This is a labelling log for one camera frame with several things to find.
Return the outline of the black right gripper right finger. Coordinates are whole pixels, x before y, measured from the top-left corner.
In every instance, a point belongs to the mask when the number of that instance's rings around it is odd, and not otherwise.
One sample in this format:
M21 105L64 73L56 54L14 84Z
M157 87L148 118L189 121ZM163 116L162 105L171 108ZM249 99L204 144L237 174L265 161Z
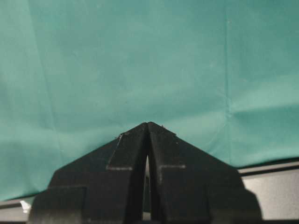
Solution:
M163 224L256 224L256 196L234 167L150 122L151 215Z

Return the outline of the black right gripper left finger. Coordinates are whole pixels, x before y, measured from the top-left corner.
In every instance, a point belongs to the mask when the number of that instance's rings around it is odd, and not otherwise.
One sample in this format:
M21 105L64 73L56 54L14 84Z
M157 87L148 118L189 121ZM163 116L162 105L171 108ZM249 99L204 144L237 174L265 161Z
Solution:
M148 126L56 170L32 204L30 224L133 224L142 220Z

